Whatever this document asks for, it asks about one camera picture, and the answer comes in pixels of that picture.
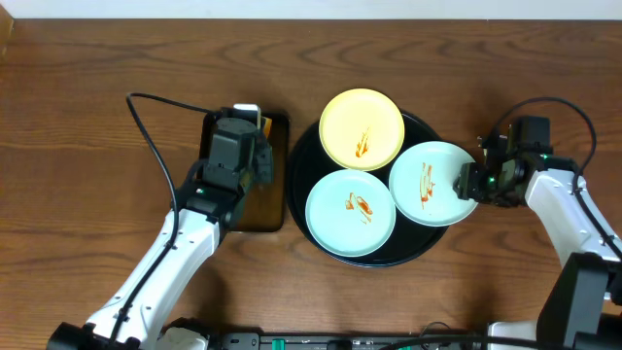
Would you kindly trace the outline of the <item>light green plate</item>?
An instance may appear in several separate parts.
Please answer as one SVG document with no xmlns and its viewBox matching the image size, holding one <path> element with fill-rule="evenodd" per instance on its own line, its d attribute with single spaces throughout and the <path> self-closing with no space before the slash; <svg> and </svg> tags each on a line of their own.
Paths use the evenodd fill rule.
<svg viewBox="0 0 622 350">
<path fill-rule="evenodd" d="M 446 227 L 468 217 L 477 207 L 458 198 L 453 186 L 464 164 L 474 158 L 452 143 L 429 141 L 404 151 L 390 171 L 389 189 L 397 209 L 428 227 Z"/>
</svg>

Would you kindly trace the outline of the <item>light blue plate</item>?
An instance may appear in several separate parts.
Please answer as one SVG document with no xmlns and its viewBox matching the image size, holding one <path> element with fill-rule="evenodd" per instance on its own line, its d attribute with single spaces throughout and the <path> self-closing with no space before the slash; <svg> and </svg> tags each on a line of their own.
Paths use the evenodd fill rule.
<svg viewBox="0 0 622 350">
<path fill-rule="evenodd" d="M 379 250 L 390 238 L 397 209 L 387 188 L 360 170 L 338 170 L 323 177 L 305 204 L 312 237 L 330 253 L 357 258 Z"/>
</svg>

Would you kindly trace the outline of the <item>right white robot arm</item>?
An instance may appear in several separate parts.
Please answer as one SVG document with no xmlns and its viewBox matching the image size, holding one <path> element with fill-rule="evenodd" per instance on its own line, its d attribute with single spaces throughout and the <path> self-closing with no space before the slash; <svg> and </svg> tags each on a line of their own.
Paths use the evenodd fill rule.
<svg viewBox="0 0 622 350">
<path fill-rule="evenodd" d="M 484 163 L 464 162 L 454 185 L 460 199 L 536 213 L 563 270 L 534 322 L 496 322 L 490 348 L 530 345 L 618 349 L 621 319 L 606 315 L 606 299 L 621 302 L 621 240 L 590 194 L 574 160 L 556 157 L 547 141 L 484 144 Z"/>
</svg>

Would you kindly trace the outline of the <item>orange green sponge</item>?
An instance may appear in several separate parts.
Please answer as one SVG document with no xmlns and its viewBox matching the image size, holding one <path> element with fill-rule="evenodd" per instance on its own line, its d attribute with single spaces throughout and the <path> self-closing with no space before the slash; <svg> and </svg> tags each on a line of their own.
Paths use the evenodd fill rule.
<svg viewBox="0 0 622 350">
<path fill-rule="evenodd" d="M 267 118 L 267 117 L 261 118 L 261 129 L 262 129 L 262 132 L 265 138 L 269 137 L 271 126 L 272 126 L 272 119 Z"/>
</svg>

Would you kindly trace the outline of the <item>yellow plate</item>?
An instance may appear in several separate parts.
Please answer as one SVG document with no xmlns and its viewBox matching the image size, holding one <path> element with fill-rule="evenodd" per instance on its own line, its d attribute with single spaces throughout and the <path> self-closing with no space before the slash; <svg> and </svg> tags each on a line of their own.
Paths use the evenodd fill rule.
<svg viewBox="0 0 622 350">
<path fill-rule="evenodd" d="M 385 94 L 354 88 L 333 97 L 321 114 L 321 144 L 344 168 L 372 171 L 390 163 L 405 137 L 403 116 Z"/>
</svg>

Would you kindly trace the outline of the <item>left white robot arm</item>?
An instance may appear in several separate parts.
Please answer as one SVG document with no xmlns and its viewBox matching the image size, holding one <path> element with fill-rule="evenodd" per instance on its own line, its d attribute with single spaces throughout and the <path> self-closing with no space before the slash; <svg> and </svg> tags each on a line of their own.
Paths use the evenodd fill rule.
<svg viewBox="0 0 622 350">
<path fill-rule="evenodd" d="M 239 221 L 249 190 L 273 180 L 272 121 L 220 117 L 209 154 L 174 191 L 152 247 L 114 296 L 86 323 L 60 324 L 50 349 L 206 349 L 210 335 L 188 320 L 165 321 L 194 273 Z"/>
</svg>

